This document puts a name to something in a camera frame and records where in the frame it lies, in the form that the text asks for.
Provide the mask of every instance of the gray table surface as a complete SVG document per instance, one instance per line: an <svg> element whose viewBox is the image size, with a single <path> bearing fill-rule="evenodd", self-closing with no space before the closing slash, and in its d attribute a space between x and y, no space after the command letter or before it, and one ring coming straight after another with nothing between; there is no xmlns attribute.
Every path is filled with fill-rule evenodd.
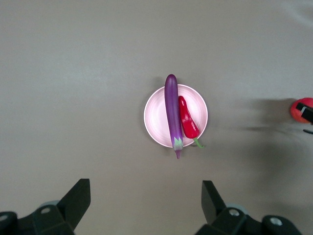
<svg viewBox="0 0 313 235"><path fill-rule="evenodd" d="M0 0L0 211L90 178L77 235L192 235L212 180L312 235L313 136L288 113L313 96L312 39L305 0ZM209 109L180 160L143 123L171 73Z"/></svg>

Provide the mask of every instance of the toy vegetable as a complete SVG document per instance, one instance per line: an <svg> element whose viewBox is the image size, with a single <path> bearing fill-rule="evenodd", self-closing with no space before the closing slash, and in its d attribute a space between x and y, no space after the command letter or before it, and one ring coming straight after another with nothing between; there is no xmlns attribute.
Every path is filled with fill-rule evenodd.
<svg viewBox="0 0 313 235"><path fill-rule="evenodd" d="M171 141L177 159L182 150L182 131L179 118L178 85L173 74L168 75L164 87L165 108Z"/></svg>
<svg viewBox="0 0 313 235"><path fill-rule="evenodd" d="M188 111L186 100L183 96L179 96L179 113L180 113L180 121L182 124L182 128L184 130L185 136L187 138L193 139L197 146L200 148L204 148L204 146L200 145L198 142L198 135L200 134L199 129L197 128L195 122L192 120L190 113Z"/></svg>
<svg viewBox="0 0 313 235"><path fill-rule="evenodd" d="M301 117L302 112L300 110L297 110L296 108L298 103L303 103L307 105L308 107L313 107L313 98L307 97L307 98L299 99L296 102L294 102L292 106L290 107L290 114L294 120L301 122L301 123L310 123L308 120Z"/></svg>

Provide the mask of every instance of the eggplant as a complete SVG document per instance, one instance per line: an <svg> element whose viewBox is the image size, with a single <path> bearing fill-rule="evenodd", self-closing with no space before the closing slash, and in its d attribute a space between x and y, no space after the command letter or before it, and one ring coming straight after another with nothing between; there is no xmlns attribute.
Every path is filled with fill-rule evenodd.
<svg viewBox="0 0 313 235"><path fill-rule="evenodd" d="M178 85L177 79L173 74L168 75L166 78L164 98L172 146L176 153L177 159L179 159L183 144L179 116Z"/></svg>

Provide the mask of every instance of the red chili pepper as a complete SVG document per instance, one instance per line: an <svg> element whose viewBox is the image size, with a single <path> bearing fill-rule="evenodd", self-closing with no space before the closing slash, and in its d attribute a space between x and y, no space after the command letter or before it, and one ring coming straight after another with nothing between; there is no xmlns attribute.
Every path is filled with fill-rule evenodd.
<svg viewBox="0 0 313 235"><path fill-rule="evenodd" d="M186 100L184 99L183 96L179 96L178 101L179 101L180 122L184 130L185 136L187 138L193 139L196 142L197 146L199 146L200 148L204 148L204 146L200 145L198 142L197 137L200 134L200 131L190 116Z"/></svg>

